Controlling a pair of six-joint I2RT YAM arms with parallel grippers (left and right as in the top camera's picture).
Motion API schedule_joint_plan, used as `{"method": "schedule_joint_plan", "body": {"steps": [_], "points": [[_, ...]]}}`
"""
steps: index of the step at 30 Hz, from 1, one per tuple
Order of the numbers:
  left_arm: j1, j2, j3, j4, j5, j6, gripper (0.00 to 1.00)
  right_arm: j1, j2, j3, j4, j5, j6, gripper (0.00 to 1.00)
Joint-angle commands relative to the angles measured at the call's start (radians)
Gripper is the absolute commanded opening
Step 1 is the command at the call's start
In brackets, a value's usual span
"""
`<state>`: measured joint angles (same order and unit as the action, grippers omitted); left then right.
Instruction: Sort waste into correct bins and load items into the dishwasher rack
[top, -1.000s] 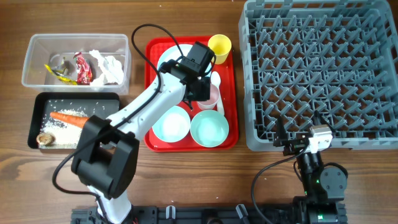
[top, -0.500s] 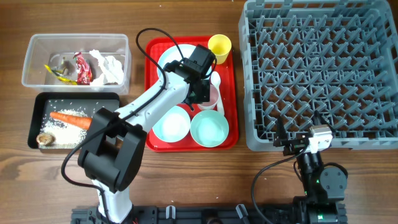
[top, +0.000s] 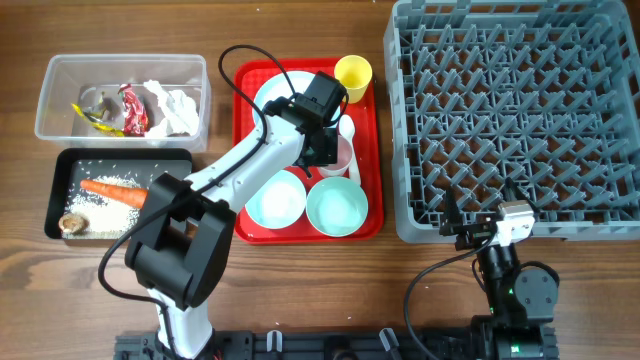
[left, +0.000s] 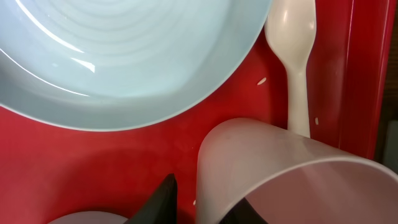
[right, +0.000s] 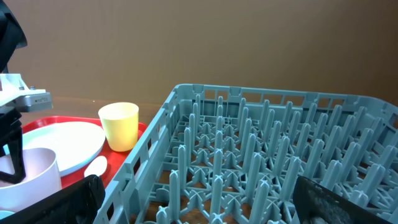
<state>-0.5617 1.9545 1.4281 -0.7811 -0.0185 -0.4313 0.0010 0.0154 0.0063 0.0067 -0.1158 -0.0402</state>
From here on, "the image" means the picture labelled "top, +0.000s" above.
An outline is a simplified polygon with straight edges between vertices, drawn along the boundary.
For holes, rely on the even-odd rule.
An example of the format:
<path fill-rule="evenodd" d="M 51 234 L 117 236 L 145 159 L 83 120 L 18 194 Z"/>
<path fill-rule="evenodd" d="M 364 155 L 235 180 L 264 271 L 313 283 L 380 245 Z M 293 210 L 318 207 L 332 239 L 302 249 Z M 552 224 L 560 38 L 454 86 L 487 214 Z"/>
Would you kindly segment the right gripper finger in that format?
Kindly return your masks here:
<path fill-rule="evenodd" d="M 515 181 L 510 177 L 505 179 L 503 195 L 506 202 L 525 201 L 535 215 L 539 214 L 539 209 L 536 205 L 520 190 Z"/>
<path fill-rule="evenodd" d="M 443 214 L 443 222 L 439 228 L 440 235 L 457 235 L 462 232 L 463 218 L 460 213 L 455 191 L 450 186 L 445 192 L 445 209 Z"/>

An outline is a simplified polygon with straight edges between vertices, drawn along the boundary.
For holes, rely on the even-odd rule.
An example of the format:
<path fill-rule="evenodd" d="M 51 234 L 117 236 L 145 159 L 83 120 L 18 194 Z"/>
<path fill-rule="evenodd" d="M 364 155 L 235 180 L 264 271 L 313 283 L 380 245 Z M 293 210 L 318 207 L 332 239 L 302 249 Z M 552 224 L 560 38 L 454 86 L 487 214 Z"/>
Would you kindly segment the pink plastic cup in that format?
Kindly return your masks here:
<path fill-rule="evenodd" d="M 353 158 L 352 145 L 341 135 L 338 136 L 337 162 L 335 164 L 319 167 L 318 172 L 323 177 L 343 176 Z"/>

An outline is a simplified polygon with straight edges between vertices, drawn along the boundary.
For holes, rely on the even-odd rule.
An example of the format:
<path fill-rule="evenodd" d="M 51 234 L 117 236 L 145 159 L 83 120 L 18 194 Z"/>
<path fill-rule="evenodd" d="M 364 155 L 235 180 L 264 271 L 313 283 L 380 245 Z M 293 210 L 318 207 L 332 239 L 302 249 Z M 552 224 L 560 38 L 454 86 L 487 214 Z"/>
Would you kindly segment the teal bowl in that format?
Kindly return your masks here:
<path fill-rule="evenodd" d="M 345 177 L 325 178 L 307 195 L 306 216 L 310 224 L 329 237 L 354 234 L 364 225 L 368 210 L 364 190 Z"/>

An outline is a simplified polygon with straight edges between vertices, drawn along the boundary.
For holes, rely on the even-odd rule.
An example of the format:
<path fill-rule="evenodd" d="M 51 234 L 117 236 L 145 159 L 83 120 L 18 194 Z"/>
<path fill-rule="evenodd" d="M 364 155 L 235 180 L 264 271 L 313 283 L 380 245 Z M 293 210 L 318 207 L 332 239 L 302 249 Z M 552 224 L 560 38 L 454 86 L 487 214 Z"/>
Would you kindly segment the light blue rice bowl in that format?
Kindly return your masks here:
<path fill-rule="evenodd" d="M 245 210 L 259 226 L 279 230 L 294 224 L 306 208 L 307 193 L 293 173 L 281 170 L 246 203 Z"/>

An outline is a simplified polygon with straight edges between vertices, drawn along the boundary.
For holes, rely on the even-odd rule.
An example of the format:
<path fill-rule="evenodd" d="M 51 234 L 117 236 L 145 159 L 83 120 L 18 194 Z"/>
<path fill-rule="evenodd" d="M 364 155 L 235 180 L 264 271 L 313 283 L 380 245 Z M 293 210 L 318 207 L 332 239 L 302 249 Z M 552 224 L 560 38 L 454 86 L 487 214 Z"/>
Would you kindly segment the yellow plastic cup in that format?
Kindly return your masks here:
<path fill-rule="evenodd" d="M 334 67 L 334 77 L 346 88 L 348 103 L 359 102 L 373 77 L 370 63 L 359 55 L 342 57 Z"/>

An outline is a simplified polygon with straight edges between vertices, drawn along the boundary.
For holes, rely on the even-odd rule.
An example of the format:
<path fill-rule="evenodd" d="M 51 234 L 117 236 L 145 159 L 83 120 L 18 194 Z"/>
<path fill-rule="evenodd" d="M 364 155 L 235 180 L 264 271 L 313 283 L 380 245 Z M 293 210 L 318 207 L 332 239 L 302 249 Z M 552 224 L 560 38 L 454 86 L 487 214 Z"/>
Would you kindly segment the white tissue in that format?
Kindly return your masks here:
<path fill-rule="evenodd" d="M 199 128 L 196 102 L 182 90 L 165 91 L 156 80 L 143 86 L 157 97 L 163 118 L 145 132 L 147 138 L 165 138 L 178 135 L 193 136 Z"/>

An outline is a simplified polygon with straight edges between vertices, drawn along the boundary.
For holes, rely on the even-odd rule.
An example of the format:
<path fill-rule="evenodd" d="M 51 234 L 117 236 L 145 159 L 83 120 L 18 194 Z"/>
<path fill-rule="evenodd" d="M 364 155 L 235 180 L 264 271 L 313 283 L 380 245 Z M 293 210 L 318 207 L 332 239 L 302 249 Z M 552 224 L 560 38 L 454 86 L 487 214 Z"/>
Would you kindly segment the red snack wrapper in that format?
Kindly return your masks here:
<path fill-rule="evenodd" d="M 144 136 L 149 129 L 149 117 L 143 101 L 131 84 L 123 84 L 118 91 L 124 106 L 123 133 L 127 136 Z"/>

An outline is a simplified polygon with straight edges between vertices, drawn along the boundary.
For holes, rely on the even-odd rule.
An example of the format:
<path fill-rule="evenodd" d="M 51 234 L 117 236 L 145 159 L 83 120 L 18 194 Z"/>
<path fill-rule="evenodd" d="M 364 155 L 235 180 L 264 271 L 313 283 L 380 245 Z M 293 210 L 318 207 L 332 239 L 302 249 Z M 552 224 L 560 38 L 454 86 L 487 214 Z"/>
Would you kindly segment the orange carrot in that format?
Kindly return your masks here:
<path fill-rule="evenodd" d="M 148 195 L 148 191 L 146 189 L 105 184 L 89 179 L 82 180 L 80 182 L 80 187 L 86 191 L 107 197 L 137 209 L 141 209 L 144 206 Z"/>

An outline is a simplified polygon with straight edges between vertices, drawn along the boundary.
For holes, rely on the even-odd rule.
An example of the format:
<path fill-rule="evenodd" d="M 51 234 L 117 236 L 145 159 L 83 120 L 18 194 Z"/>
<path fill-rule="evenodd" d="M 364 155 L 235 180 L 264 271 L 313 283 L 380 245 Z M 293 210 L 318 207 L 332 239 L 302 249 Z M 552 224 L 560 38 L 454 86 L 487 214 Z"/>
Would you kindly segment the yellow snack wrapper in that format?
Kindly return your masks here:
<path fill-rule="evenodd" d="M 76 114 L 99 133 L 109 137 L 124 137 L 122 130 L 110 126 L 105 119 L 110 114 L 110 105 L 105 99 L 105 93 L 101 92 L 98 102 L 94 105 L 81 107 L 78 104 L 71 104 Z"/>

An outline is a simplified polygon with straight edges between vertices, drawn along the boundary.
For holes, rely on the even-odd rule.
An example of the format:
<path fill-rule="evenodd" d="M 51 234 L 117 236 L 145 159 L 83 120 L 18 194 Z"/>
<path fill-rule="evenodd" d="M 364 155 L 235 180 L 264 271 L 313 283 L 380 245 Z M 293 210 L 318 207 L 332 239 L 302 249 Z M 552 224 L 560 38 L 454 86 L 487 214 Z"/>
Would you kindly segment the brown food scrap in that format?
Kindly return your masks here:
<path fill-rule="evenodd" d="M 87 231 L 89 221 L 82 214 L 66 213 L 58 220 L 58 227 L 63 235 L 79 235 Z"/>

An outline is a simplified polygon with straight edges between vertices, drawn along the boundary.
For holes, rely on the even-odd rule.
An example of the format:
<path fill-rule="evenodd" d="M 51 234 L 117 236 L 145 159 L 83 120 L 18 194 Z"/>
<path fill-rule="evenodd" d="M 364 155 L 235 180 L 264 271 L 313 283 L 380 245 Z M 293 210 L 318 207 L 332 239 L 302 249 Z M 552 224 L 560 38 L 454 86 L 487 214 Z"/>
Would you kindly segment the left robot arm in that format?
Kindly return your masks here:
<path fill-rule="evenodd" d="M 340 103 L 297 94 L 266 103 L 253 131 L 213 165 L 179 180 L 157 178 L 138 223 L 124 234 L 125 264 L 160 319 L 156 342 L 170 359 L 213 355 L 207 299 L 220 281 L 245 204 L 276 173 L 333 164 Z"/>

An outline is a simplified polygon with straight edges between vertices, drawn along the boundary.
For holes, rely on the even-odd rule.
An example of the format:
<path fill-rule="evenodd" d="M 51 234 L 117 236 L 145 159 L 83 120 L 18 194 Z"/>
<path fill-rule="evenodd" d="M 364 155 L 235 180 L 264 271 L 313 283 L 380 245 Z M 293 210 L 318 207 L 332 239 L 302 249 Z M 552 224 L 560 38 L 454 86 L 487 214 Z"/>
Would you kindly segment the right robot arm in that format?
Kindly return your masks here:
<path fill-rule="evenodd" d="M 439 233 L 456 237 L 458 251 L 470 250 L 482 274 L 488 316 L 475 316 L 465 330 L 468 359 L 542 359 L 559 357 L 554 319 L 560 278 L 539 261 L 521 262 L 515 244 L 529 238 L 538 209 L 512 179 L 504 201 L 488 219 L 467 223 L 454 190 L 445 193 L 444 222 Z"/>

